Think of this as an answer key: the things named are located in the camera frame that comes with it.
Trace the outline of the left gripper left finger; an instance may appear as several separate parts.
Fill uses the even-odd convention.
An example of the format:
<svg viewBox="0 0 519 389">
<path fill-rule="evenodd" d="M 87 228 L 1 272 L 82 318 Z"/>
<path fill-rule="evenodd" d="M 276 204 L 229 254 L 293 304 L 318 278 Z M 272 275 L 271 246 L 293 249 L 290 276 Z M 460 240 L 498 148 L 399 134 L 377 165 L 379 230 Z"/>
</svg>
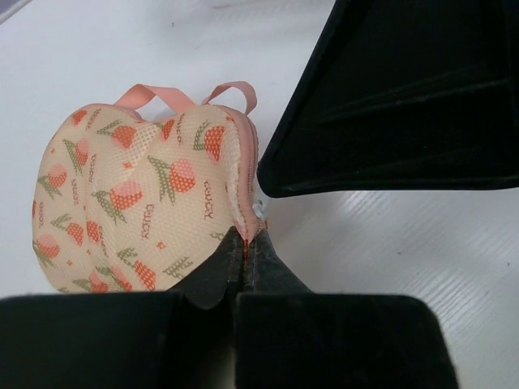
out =
<svg viewBox="0 0 519 389">
<path fill-rule="evenodd" d="M 2 299 L 2 387 L 233 387 L 227 282 L 241 253 L 231 229 L 164 292 Z"/>
</svg>

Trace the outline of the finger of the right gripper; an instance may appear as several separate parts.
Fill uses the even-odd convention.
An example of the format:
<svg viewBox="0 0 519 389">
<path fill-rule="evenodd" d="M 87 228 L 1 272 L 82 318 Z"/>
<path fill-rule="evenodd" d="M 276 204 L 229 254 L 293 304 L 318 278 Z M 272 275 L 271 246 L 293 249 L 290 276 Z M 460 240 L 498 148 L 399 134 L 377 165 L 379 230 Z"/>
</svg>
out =
<svg viewBox="0 0 519 389">
<path fill-rule="evenodd" d="M 517 187 L 517 2 L 335 2 L 257 178 L 272 198 Z"/>
</svg>

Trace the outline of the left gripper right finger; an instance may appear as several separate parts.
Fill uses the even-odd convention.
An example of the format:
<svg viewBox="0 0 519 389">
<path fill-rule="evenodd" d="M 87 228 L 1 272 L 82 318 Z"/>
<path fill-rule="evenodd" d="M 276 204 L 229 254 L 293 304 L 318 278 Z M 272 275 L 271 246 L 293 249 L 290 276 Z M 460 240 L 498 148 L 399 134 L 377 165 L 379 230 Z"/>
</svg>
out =
<svg viewBox="0 0 519 389">
<path fill-rule="evenodd" d="M 266 232 L 248 250 L 235 323 L 239 388 L 458 387 L 439 321 L 423 301 L 312 292 Z"/>
</svg>

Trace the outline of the floral mesh laundry bag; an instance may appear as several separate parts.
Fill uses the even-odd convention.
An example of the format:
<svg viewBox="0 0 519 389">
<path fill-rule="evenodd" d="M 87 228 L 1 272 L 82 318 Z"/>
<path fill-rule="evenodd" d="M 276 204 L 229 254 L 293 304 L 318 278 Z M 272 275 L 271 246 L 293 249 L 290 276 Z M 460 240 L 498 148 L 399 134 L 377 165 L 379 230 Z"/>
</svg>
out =
<svg viewBox="0 0 519 389">
<path fill-rule="evenodd" d="M 244 111 L 137 84 L 58 128 L 32 205 L 32 247 L 56 290 L 166 290 L 205 262 L 230 228 L 252 242 L 264 227 L 249 117 L 257 99 L 249 83 L 233 86 Z"/>
</svg>

